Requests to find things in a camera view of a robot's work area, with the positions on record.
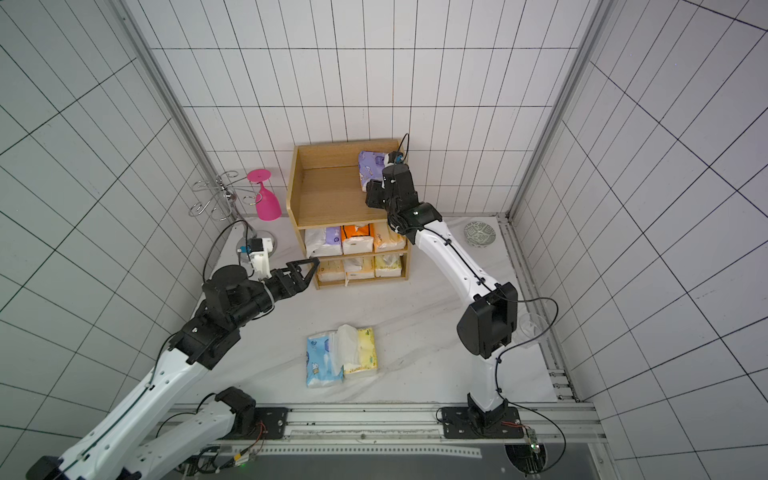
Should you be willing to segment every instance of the robotic arm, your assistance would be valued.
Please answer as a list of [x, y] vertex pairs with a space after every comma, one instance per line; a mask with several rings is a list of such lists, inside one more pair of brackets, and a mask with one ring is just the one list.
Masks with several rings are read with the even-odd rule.
[[[402, 155], [392, 152], [389, 157], [401, 161]], [[485, 273], [455, 241], [440, 213], [419, 202], [407, 164], [390, 164], [382, 173], [382, 181], [369, 182], [366, 204], [386, 210], [392, 230], [429, 255], [467, 305], [456, 332], [475, 356], [468, 414], [473, 429], [483, 432], [506, 413], [506, 402], [496, 389], [495, 368], [517, 328], [518, 292], [511, 283], [501, 284]]]
[[[301, 266], [311, 264], [306, 275]], [[266, 420], [256, 402], [235, 388], [152, 442], [140, 445], [168, 409], [240, 340], [240, 327], [272, 312], [275, 303], [303, 292], [317, 258], [289, 262], [263, 281], [248, 280], [239, 265], [218, 269], [203, 284], [205, 300], [165, 343], [154, 369], [80, 442], [60, 457], [41, 457], [28, 480], [154, 480], [191, 453], [224, 436], [249, 439]]]

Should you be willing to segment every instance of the red wire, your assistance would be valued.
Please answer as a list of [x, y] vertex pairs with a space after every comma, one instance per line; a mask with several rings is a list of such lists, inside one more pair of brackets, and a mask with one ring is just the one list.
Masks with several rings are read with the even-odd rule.
[[[260, 422], [260, 425], [261, 425], [261, 427], [260, 427], [260, 429], [259, 429], [259, 438], [258, 438], [258, 439], [256, 439], [256, 441], [257, 441], [257, 442], [259, 442], [259, 439], [261, 439], [261, 434], [263, 433], [264, 429], [266, 428], [266, 426], [264, 425], [264, 422]], [[263, 448], [264, 448], [264, 442], [265, 442], [265, 441], [266, 441], [266, 436], [265, 436], [263, 439], [261, 439], [261, 446], [260, 446], [260, 447], [259, 447], [259, 449], [256, 451], [256, 453], [254, 453], [254, 454], [253, 454], [253, 456], [254, 456], [254, 457], [255, 457], [256, 455], [259, 455], [259, 452], [261, 452], [261, 449], [263, 449]]]

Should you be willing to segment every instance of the metal wine glass holder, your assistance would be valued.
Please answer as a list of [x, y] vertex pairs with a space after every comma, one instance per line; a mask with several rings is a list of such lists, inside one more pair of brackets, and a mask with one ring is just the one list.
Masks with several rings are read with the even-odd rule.
[[[235, 216], [237, 218], [240, 218], [240, 212], [237, 211], [237, 207], [235, 204], [235, 201], [238, 198], [237, 191], [247, 192], [252, 195], [243, 195], [241, 197], [242, 201], [246, 201], [246, 199], [251, 199], [253, 203], [247, 202], [248, 205], [256, 205], [262, 200], [262, 195], [259, 193], [256, 193], [253, 190], [253, 187], [246, 187], [244, 185], [235, 185], [236, 182], [242, 181], [242, 180], [248, 180], [247, 177], [238, 178], [236, 180], [229, 181], [231, 178], [239, 177], [240, 173], [238, 173], [235, 170], [228, 170], [225, 171], [221, 175], [217, 175], [214, 181], [206, 181], [206, 180], [198, 180], [195, 183], [193, 183], [190, 187], [192, 188], [193, 192], [203, 192], [208, 191], [211, 192], [211, 196], [208, 199], [207, 202], [203, 203], [202, 201], [197, 202], [195, 205], [190, 207], [189, 215], [190, 217], [197, 217], [198, 215], [202, 214], [208, 206], [215, 202], [215, 205], [210, 210], [210, 217], [217, 221], [224, 221], [230, 216]], [[214, 212], [220, 211], [222, 215], [218, 216], [215, 215]]]

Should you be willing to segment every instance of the white floor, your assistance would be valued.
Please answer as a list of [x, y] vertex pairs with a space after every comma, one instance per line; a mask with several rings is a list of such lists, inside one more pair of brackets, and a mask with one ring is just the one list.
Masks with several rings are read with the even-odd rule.
[[[454, 235], [463, 240], [470, 218], [446, 217]], [[486, 248], [462, 242], [475, 261], [499, 281], [517, 279], [494, 217], [496, 241]], [[254, 220], [278, 241], [271, 267], [303, 258], [287, 218]], [[242, 224], [233, 228], [219, 266], [235, 263], [234, 244]], [[209, 392], [237, 386], [259, 403], [318, 402], [466, 402], [474, 357], [456, 335], [464, 312], [458, 297], [437, 266], [413, 248], [407, 282], [363, 284], [316, 290], [314, 285], [283, 300], [268, 317], [241, 329], [242, 340], [217, 367], [184, 394], [180, 403], [197, 403]], [[306, 338], [348, 323], [373, 326], [379, 371], [375, 376], [345, 381], [325, 389], [306, 387]], [[538, 346], [510, 351], [499, 377], [513, 402], [554, 402], [554, 390]]]

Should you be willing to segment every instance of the purple tissue pack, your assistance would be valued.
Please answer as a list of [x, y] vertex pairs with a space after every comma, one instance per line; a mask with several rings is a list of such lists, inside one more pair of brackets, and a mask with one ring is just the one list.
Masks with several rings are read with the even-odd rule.
[[341, 227], [326, 228], [326, 245], [341, 244]]
[[357, 157], [357, 163], [360, 166], [360, 187], [366, 191], [366, 185], [371, 180], [382, 180], [382, 170], [384, 170], [384, 160], [386, 154], [373, 151], [361, 151]]

